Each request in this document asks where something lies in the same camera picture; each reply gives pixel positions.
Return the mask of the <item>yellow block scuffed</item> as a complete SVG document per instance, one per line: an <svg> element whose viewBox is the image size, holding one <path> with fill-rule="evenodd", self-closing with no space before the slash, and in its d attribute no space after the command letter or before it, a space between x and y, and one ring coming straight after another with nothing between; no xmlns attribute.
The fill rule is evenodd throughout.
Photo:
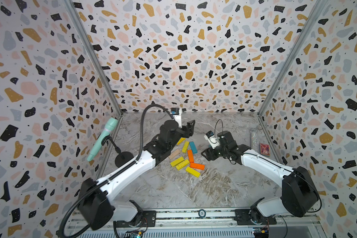
<svg viewBox="0 0 357 238"><path fill-rule="evenodd" d="M185 141L185 138L181 138L181 139L177 142L177 145L182 144L184 141Z"/></svg>

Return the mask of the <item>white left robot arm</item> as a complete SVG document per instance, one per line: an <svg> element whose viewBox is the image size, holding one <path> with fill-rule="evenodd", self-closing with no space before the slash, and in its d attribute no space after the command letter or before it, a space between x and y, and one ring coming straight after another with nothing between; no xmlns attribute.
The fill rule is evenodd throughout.
<svg viewBox="0 0 357 238"><path fill-rule="evenodd" d="M83 182L80 195L83 196L94 186L103 186L87 196L78 206L78 210L93 231L104 227L111 219L138 226L143 210L135 201L116 201L116 196L146 171L154 168L170 156L181 138L194 134L195 121L189 121L180 127L175 120L165 121L160 126L160 133L147 143L140 158L133 158L116 171L93 180Z"/></svg>

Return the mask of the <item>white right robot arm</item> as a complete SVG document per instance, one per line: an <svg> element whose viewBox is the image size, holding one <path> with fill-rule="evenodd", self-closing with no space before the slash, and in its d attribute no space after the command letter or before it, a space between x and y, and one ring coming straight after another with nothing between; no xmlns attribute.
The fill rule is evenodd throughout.
<svg viewBox="0 0 357 238"><path fill-rule="evenodd" d="M205 159L214 161L222 157L254 169L282 190L280 197L261 198L250 207L249 216L253 223L261 224L266 218L286 213L303 217L321 200L309 172L304 167L292 168L264 157L249 146L238 145L229 131L218 134L208 131L204 138L210 144L209 148L201 153Z"/></svg>

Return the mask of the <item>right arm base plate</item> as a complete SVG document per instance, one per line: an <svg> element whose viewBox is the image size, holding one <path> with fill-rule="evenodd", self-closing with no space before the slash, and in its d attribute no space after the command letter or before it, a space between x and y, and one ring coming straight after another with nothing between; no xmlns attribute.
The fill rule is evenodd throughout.
<svg viewBox="0 0 357 238"><path fill-rule="evenodd" d="M236 209L234 220L238 225L276 225L274 217L263 217L257 210Z"/></svg>

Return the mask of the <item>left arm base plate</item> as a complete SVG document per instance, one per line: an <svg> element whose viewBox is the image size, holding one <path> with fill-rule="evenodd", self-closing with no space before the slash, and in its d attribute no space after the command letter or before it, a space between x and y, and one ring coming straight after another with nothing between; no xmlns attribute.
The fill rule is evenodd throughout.
<svg viewBox="0 0 357 238"><path fill-rule="evenodd" d="M143 210L129 222L129 227L155 227L157 211Z"/></svg>

